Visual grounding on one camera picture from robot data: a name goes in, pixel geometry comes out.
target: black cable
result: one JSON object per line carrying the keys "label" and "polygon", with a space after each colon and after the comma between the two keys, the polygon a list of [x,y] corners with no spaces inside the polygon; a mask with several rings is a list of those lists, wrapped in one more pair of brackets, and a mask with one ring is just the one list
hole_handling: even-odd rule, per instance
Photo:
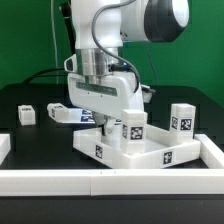
{"label": "black cable", "polygon": [[45,73],[48,73],[48,72],[64,71],[64,70],[65,70],[64,67],[45,69],[45,70],[42,70],[42,71],[39,71],[39,72],[35,73],[34,75],[30,76],[27,79],[25,79],[23,81],[23,83],[24,84],[30,83],[30,81],[33,80],[34,78],[41,77],[42,74],[45,74]]}
{"label": "black cable", "polygon": [[154,66],[153,61],[152,61],[152,56],[151,56],[151,53],[149,51],[149,47],[147,46],[147,44],[145,44],[145,46],[146,46],[146,53],[148,55],[149,63],[151,65],[152,72],[153,72],[154,78],[156,80],[156,84],[158,86],[159,85],[159,79],[158,79],[158,76],[156,74],[155,66]]}
{"label": "black cable", "polygon": [[60,6],[60,10],[61,13],[64,17],[65,20],[65,25],[66,25],[66,29],[67,29],[67,34],[68,34],[68,39],[69,39],[69,43],[70,43],[70,49],[71,49],[71,53],[72,55],[76,53],[76,49],[75,49],[75,42],[76,42],[76,38],[74,36],[74,32],[73,32],[73,28],[72,28],[72,22],[71,22],[71,3],[66,2],[61,4]]}
{"label": "black cable", "polygon": [[99,49],[101,49],[103,52],[105,52],[106,54],[110,55],[111,57],[116,58],[117,60],[123,62],[124,64],[127,64],[127,65],[131,68],[132,72],[135,74],[135,77],[136,77],[136,87],[135,87],[134,93],[137,92],[137,90],[138,90],[138,88],[139,88],[139,82],[140,82],[140,75],[139,75],[137,69],[135,68],[135,66],[134,66],[131,62],[127,61],[126,59],[124,59],[124,58],[122,58],[122,57],[120,57],[120,56],[117,56],[117,55],[111,53],[110,51],[108,51],[107,49],[105,49],[105,48],[99,43],[99,41],[98,41],[97,38],[96,38],[96,21],[97,21],[99,15],[100,15],[103,11],[108,10],[108,9],[120,8],[120,7],[129,5],[129,4],[131,4],[131,3],[135,2],[135,1],[136,1],[136,0],[130,0],[130,1],[127,1],[127,2],[124,2],[124,3],[121,3],[121,4],[106,5],[106,6],[102,7],[102,8],[100,8],[100,9],[96,12],[95,16],[93,17],[92,27],[91,27],[92,37],[93,37],[93,40],[94,40],[95,44],[97,45],[97,47],[98,47]]}

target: black tabletop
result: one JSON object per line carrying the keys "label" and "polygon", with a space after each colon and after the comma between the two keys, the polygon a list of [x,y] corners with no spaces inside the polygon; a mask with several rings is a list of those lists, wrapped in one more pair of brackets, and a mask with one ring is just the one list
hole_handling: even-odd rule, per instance
{"label": "black tabletop", "polygon": [[[148,123],[169,129],[173,103],[196,106],[195,133],[206,134],[224,151],[224,109],[191,87],[154,86],[145,105]],[[108,169],[73,149],[73,131],[94,125],[59,124],[49,103],[72,107],[67,85],[14,84],[0,91],[0,133],[10,133],[12,149],[0,169]],[[18,106],[32,105],[37,124],[22,126]],[[200,159],[175,168],[205,168]],[[103,197],[6,197],[0,223],[222,223],[222,195]]]}

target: white plastic part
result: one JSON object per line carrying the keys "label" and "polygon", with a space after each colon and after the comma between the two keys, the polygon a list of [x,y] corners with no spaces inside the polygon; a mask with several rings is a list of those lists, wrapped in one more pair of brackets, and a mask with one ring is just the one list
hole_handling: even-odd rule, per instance
{"label": "white plastic part", "polygon": [[73,147],[113,169],[160,169],[199,158],[199,141],[169,146],[169,132],[151,125],[146,127],[144,153],[123,153],[121,135],[121,125],[110,138],[102,136],[100,128],[75,131]]}
{"label": "white plastic part", "polygon": [[144,16],[147,4],[148,1],[137,0],[121,8],[121,32],[124,40],[148,41],[144,29]]}
{"label": "white plastic part", "polygon": [[9,134],[0,134],[0,164],[2,164],[5,157],[11,149]]}
{"label": "white plastic part", "polygon": [[190,142],[193,139],[195,106],[172,104],[170,117],[170,145]]}
{"label": "white plastic part", "polygon": [[[76,49],[97,48],[91,34],[92,20],[103,6],[120,3],[120,0],[72,0],[72,20],[76,31]],[[96,35],[103,47],[122,46],[120,38],[121,12],[111,9],[103,12],[96,23]]]}
{"label": "white plastic part", "polygon": [[36,115],[31,105],[18,106],[19,120],[22,125],[35,125]]}
{"label": "white plastic part", "polygon": [[[70,61],[72,63],[72,70],[70,70],[70,68],[68,68],[68,66],[67,66],[67,62],[68,61]],[[70,58],[68,58],[64,62],[64,68],[65,68],[65,71],[67,71],[67,72],[74,72],[74,73],[77,72],[78,65],[77,65],[77,57],[76,57],[76,54],[72,55]]]}
{"label": "white plastic part", "polygon": [[173,13],[180,26],[186,27],[189,21],[189,5],[187,0],[172,0]]}
{"label": "white plastic part", "polygon": [[1,170],[0,196],[224,194],[217,169]]}
{"label": "white plastic part", "polygon": [[136,155],[145,152],[147,113],[140,110],[122,112],[121,150]]}
{"label": "white plastic part", "polygon": [[210,169],[224,168],[224,153],[206,136],[195,135],[196,140],[201,142],[200,157]]}
{"label": "white plastic part", "polygon": [[69,118],[69,110],[61,103],[50,103],[47,106],[48,115],[57,122],[66,121]]}
{"label": "white plastic part", "polygon": [[[83,83],[84,88],[78,87],[77,83]],[[73,105],[117,119],[121,119],[124,109],[144,111],[141,88],[133,93],[135,84],[133,73],[115,72],[114,75],[101,78],[99,88],[102,93],[99,93],[86,89],[84,76],[72,73],[68,75],[69,96]]]}

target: white block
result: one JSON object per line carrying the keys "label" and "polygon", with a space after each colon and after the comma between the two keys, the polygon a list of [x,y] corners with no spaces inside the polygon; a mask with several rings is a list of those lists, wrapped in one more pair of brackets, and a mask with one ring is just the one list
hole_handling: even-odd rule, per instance
{"label": "white block", "polygon": [[206,136],[195,135],[194,138],[201,142],[200,157],[210,169],[224,168],[224,153]]}
{"label": "white block", "polygon": [[129,155],[145,151],[147,113],[141,110],[122,111],[121,149]]}
{"label": "white block", "polygon": [[113,173],[105,170],[91,178],[91,195],[223,193],[222,170],[113,170]]}
{"label": "white block", "polygon": [[195,107],[189,104],[172,104],[170,117],[170,145],[192,141]]}
{"label": "white block", "polygon": [[19,120],[22,125],[36,124],[36,115],[31,105],[18,106]]}
{"label": "white block", "polygon": [[9,134],[0,134],[0,164],[8,155],[11,148]]}
{"label": "white block", "polygon": [[50,103],[47,106],[48,115],[57,122],[67,121],[69,118],[69,109],[61,103]]}
{"label": "white block", "polygon": [[90,195],[85,170],[2,170],[0,196]]}

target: small white block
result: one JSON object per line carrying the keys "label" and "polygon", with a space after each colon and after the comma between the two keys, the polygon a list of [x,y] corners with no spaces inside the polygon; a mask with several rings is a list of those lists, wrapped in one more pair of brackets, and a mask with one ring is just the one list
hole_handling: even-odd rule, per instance
{"label": "small white block", "polygon": [[141,111],[141,110],[123,110],[121,114],[121,120],[124,123],[130,123],[133,122],[147,122],[147,113]]}
{"label": "small white block", "polygon": [[18,106],[19,120],[22,125],[36,124],[36,115],[31,105]]}
{"label": "small white block", "polygon": [[171,146],[192,141],[195,110],[189,104],[172,104],[169,133]]}
{"label": "small white block", "polygon": [[69,118],[69,109],[61,103],[50,103],[47,110],[49,117],[57,122],[67,121]]}

